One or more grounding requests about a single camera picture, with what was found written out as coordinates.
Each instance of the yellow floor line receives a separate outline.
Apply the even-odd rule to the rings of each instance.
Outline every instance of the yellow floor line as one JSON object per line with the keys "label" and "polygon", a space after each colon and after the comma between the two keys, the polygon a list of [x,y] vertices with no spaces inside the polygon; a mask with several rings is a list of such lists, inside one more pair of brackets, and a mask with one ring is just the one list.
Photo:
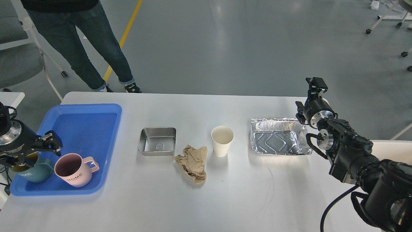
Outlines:
{"label": "yellow floor line", "polygon": [[[122,35],[122,38],[120,39],[120,42],[119,42],[120,48],[123,47],[123,44],[124,44],[124,42],[126,41],[127,35],[129,34],[129,31],[130,31],[130,28],[131,28],[131,26],[132,26],[132,24],[133,24],[134,19],[136,18],[136,15],[137,15],[137,12],[139,11],[140,5],[142,5],[142,1],[143,1],[143,0],[139,0],[139,1],[137,2],[136,7],[134,8],[134,11],[133,11],[133,14],[132,14],[131,17],[130,17],[129,23],[127,24],[127,27],[126,27],[126,29],[124,30],[124,33],[123,33],[123,35]],[[107,68],[107,70],[106,70],[106,73],[104,74],[104,77],[103,77],[103,79],[104,79],[106,82],[109,80],[109,76],[110,76],[111,73],[112,73],[112,67],[109,66],[109,67]]]}

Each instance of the gray chair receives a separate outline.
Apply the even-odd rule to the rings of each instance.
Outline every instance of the gray chair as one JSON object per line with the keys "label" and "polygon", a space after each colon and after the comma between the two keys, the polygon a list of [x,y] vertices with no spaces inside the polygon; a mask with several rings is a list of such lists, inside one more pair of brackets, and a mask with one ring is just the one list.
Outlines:
{"label": "gray chair", "polygon": [[[21,83],[44,71],[51,87],[62,100],[62,96],[50,80],[45,56],[60,70],[63,77],[67,77],[67,73],[41,48],[33,27],[29,17],[26,17],[23,22],[19,21],[10,0],[0,0],[0,44],[9,47],[0,50],[0,88]],[[28,39],[28,31],[31,32],[34,43],[13,45],[16,41]]]}

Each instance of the metal box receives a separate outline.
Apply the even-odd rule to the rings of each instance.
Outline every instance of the metal box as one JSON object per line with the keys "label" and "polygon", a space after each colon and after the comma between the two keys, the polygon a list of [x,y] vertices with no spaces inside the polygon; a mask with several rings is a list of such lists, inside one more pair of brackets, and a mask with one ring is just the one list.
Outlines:
{"label": "metal box", "polygon": [[144,156],[173,156],[176,148],[176,129],[146,127],[140,133],[138,150]]}

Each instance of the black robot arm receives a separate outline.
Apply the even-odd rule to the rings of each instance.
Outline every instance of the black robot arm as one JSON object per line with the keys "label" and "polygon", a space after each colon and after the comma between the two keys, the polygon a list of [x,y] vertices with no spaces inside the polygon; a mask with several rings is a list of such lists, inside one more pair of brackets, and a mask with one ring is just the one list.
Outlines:
{"label": "black robot arm", "polygon": [[[351,195],[356,212],[366,223],[388,232],[412,232],[412,166],[373,156],[373,143],[356,133],[348,121],[338,119],[323,99],[328,90],[323,79],[306,81],[308,98],[305,104],[296,102],[296,117],[319,131],[307,134],[308,145],[329,160],[330,175],[366,192]],[[311,138],[316,138],[317,147]]]}
{"label": "black robot arm", "polygon": [[54,131],[37,135],[16,117],[16,109],[0,102],[0,164],[6,167],[28,166],[33,162],[26,158],[34,152],[53,152],[61,156],[61,139]]}

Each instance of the black shirt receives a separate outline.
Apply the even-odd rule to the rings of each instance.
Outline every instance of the black shirt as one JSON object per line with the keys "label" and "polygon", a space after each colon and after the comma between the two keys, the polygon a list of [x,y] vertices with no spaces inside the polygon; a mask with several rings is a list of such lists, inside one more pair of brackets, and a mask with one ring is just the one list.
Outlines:
{"label": "black shirt", "polygon": [[45,13],[69,13],[93,8],[99,0],[21,0],[26,10]]}

